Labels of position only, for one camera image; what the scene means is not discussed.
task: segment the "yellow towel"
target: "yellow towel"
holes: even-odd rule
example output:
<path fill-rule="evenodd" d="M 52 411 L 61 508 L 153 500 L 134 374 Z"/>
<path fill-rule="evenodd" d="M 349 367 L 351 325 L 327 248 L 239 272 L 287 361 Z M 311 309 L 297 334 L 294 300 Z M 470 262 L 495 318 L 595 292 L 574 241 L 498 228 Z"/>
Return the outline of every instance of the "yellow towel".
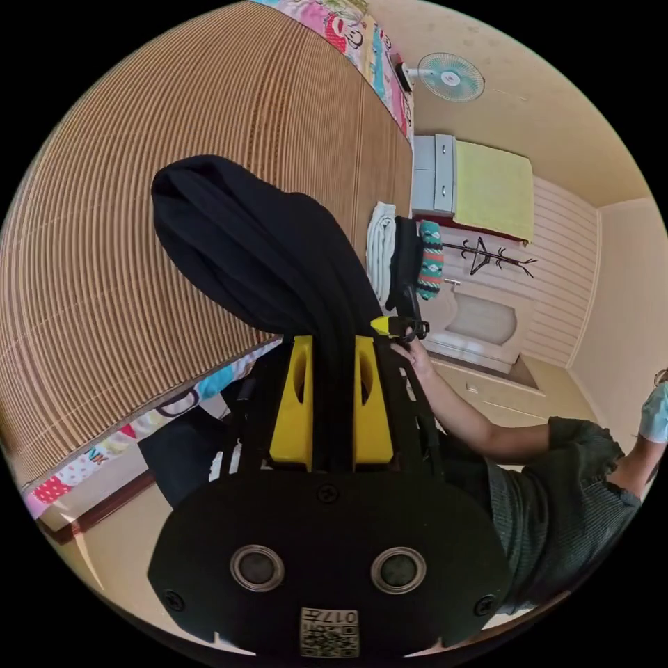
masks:
<path fill-rule="evenodd" d="M 534 181 L 531 163 L 513 153 L 456 141 L 455 223 L 534 238 Z"/>

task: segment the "coat rack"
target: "coat rack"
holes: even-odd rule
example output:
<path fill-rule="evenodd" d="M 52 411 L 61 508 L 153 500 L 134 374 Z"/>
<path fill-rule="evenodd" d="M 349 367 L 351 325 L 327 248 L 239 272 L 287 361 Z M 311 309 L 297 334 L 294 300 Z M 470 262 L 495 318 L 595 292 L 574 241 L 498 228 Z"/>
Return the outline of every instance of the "coat rack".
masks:
<path fill-rule="evenodd" d="M 519 267 L 526 273 L 528 276 L 531 276 L 531 278 L 534 277 L 534 275 L 527 269 L 525 265 L 527 264 L 532 264 L 533 262 L 538 262 L 538 260 L 532 258 L 531 260 L 515 260 L 512 257 L 506 257 L 504 253 L 506 252 L 505 248 L 499 247 L 499 252 L 498 253 L 490 253 L 487 248 L 485 248 L 485 243 L 482 240 L 482 237 L 478 237 L 478 243 L 476 244 L 475 248 L 472 248 L 471 246 L 468 245 L 468 239 L 464 239 L 464 242 L 461 246 L 458 244 L 441 244 L 443 248 L 456 248 L 458 251 L 461 251 L 461 257 L 466 259 L 466 253 L 473 253 L 473 261 L 471 264 L 471 271 L 470 275 L 473 276 L 473 274 L 478 271 L 478 269 L 484 267 L 486 264 L 489 264 L 492 259 L 496 261 L 496 266 L 499 269 L 503 269 L 501 266 L 502 262 L 507 262 L 508 264 L 513 264 L 515 267 Z"/>

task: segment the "colorful bed sheet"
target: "colorful bed sheet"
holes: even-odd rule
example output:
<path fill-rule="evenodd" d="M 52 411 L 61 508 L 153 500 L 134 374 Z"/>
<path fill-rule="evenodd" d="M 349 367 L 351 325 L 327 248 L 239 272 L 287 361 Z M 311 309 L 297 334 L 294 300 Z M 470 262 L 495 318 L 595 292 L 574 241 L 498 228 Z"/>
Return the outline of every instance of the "colorful bed sheet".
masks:
<path fill-rule="evenodd" d="M 360 0 L 252 0 L 273 7 L 318 33 L 355 65 L 413 146 L 413 96 L 392 62 L 401 56 Z"/>
<path fill-rule="evenodd" d="M 179 415 L 183 415 L 200 402 L 224 390 L 230 383 L 246 376 L 253 368 L 255 360 L 279 343 L 280 340 L 276 340 L 265 344 L 236 362 L 203 378 L 193 387 L 140 415 L 111 436 L 86 450 L 77 459 L 65 464 L 39 487 L 23 493 L 23 501 L 33 519 L 37 519 L 54 501 L 100 470 L 101 466 L 120 457 L 129 445 L 150 436 L 174 418 L 178 418 Z"/>

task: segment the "white towel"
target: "white towel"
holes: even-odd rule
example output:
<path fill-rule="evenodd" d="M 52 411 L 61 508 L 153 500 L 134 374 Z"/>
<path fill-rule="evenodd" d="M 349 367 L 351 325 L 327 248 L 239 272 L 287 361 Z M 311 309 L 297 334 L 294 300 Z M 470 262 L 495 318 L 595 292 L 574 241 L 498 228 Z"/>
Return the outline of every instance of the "white towel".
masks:
<path fill-rule="evenodd" d="M 395 251 L 396 207 L 378 202 L 367 231 L 367 275 L 381 305 L 390 296 L 390 263 Z"/>

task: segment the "gray shirt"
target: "gray shirt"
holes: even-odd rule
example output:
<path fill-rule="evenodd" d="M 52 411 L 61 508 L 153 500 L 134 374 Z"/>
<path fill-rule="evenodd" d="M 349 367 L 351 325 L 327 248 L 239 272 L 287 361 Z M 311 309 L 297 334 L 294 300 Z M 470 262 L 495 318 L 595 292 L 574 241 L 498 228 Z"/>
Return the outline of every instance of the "gray shirt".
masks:
<path fill-rule="evenodd" d="M 551 417 L 550 449 L 521 472 L 487 461 L 495 529 L 512 574 L 499 612 L 568 589 L 640 506 L 606 480 L 623 451 L 607 429 Z"/>

